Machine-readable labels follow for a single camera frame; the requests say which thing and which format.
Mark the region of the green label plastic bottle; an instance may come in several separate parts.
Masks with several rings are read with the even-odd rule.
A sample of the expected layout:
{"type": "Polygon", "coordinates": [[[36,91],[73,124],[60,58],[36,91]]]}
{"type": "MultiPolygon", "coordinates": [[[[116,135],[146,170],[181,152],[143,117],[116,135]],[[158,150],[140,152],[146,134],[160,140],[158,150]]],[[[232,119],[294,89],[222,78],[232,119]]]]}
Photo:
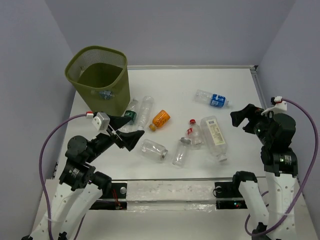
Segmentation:
{"type": "Polygon", "coordinates": [[[133,99],[127,106],[124,112],[124,116],[130,117],[130,121],[119,129],[121,132],[129,133],[133,130],[136,117],[137,117],[137,112],[138,112],[138,104],[139,104],[139,101],[136,99],[133,99]]]}

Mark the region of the wide clear glass jar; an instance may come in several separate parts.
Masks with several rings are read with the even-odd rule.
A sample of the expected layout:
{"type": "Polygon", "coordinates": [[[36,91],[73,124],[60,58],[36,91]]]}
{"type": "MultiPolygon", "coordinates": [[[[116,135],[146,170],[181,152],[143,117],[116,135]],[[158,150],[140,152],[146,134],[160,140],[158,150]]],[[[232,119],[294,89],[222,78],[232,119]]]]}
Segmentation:
{"type": "Polygon", "coordinates": [[[166,158],[168,150],[159,143],[145,139],[141,144],[140,153],[150,160],[161,162],[166,158]]]}

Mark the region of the blue label plastic bottle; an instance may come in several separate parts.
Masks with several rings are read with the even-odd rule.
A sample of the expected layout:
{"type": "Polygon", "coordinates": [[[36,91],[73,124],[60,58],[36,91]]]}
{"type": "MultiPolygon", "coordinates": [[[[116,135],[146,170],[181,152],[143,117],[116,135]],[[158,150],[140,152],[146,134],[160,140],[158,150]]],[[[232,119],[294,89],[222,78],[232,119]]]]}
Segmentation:
{"type": "Polygon", "coordinates": [[[215,108],[227,108],[230,105],[230,101],[225,96],[200,89],[196,91],[194,100],[215,108]]]}

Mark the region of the tall clear plastic bottle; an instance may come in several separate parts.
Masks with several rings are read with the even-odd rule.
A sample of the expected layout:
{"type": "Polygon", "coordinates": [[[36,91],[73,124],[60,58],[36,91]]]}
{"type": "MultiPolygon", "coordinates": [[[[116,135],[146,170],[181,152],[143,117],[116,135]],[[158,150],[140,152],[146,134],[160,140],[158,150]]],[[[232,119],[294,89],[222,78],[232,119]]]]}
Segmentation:
{"type": "Polygon", "coordinates": [[[147,95],[142,99],[136,122],[138,130],[144,130],[145,126],[149,122],[153,105],[154,98],[152,96],[147,95]]]}

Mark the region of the large white label bottle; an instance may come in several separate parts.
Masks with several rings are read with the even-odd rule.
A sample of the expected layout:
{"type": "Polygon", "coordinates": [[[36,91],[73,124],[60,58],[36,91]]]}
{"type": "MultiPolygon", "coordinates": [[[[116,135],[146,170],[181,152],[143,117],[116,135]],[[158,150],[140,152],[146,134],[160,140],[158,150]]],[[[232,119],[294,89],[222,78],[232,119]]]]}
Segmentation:
{"type": "Polygon", "coordinates": [[[228,159],[228,145],[222,134],[217,118],[214,115],[202,118],[200,128],[210,154],[213,155],[218,162],[226,161],[228,159]]]}

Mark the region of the orange plastic bottle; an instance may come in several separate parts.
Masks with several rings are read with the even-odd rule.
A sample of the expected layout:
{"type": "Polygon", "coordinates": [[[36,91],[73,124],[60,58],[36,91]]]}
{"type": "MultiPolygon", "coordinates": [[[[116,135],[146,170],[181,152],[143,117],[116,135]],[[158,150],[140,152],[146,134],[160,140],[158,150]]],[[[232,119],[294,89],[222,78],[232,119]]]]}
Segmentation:
{"type": "Polygon", "coordinates": [[[171,116],[165,111],[161,110],[152,120],[149,128],[151,131],[156,131],[157,129],[162,128],[169,120],[171,116]]]}

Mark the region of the red cap plastic bottle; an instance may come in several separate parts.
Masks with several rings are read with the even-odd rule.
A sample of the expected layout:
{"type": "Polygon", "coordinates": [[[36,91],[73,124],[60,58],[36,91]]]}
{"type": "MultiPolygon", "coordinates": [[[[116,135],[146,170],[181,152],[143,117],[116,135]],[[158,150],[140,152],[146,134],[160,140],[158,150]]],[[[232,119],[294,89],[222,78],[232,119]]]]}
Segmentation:
{"type": "Polygon", "coordinates": [[[200,149],[204,144],[204,139],[200,126],[195,119],[189,121],[189,128],[186,131],[188,138],[191,140],[191,145],[194,149],[200,149]]]}

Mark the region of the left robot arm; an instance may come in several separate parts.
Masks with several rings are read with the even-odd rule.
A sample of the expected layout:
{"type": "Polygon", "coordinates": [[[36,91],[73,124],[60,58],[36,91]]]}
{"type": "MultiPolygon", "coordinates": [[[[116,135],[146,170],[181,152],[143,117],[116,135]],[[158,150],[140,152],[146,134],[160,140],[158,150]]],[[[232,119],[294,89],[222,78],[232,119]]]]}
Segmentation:
{"type": "Polygon", "coordinates": [[[76,239],[92,205],[99,198],[115,191],[111,177],[97,171],[91,163],[112,145],[119,149],[133,150],[145,133],[142,129],[121,132],[119,129],[131,118],[111,116],[104,112],[88,111],[68,118],[65,123],[78,118],[91,119],[98,135],[92,140],[76,135],[68,141],[66,163],[52,198],[49,198],[43,177],[44,151],[40,151],[38,170],[46,201],[46,213],[32,233],[24,236],[25,240],[76,239]]]}

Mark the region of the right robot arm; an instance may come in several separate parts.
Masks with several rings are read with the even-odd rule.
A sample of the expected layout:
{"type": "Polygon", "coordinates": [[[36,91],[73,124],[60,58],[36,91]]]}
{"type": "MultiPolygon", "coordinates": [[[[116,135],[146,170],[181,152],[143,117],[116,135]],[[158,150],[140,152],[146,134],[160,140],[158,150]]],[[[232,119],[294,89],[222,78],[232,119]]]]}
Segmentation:
{"type": "Polygon", "coordinates": [[[262,143],[260,158],[268,186],[268,204],[260,193],[254,173],[238,171],[233,175],[230,190],[242,196],[249,211],[249,221],[255,227],[250,232],[253,240],[298,239],[294,210],[298,159],[290,148],[296,132],[295,120],[276,107],[262,109],[248,104],[230,114],[232,125],[238,127],[244,119],[246,133],[256,135],[262,143]]]}

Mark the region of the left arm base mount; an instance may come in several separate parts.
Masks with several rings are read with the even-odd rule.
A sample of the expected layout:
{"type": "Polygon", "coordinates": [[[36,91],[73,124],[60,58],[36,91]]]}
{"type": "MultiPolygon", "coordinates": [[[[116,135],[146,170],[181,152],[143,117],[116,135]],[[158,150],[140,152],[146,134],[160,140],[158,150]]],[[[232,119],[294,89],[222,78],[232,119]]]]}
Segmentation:
{"type": "Polygon", "coordinates": [[[90,210],[126,210],[127,209],[127,187],[126,181],[113,181],[111,189],[95,201],[90,210]]]}

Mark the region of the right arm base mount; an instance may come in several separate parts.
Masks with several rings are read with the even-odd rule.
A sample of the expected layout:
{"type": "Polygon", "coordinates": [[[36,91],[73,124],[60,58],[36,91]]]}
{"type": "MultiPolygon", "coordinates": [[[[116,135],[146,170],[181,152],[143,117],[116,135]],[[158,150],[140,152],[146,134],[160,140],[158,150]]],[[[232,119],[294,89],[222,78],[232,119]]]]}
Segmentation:
{"type": "Polygon", "coordinates": [[[212,194],[216,199],[217,210],[247,209],[244,198],[231,181],[215,182],[212,194]]]}

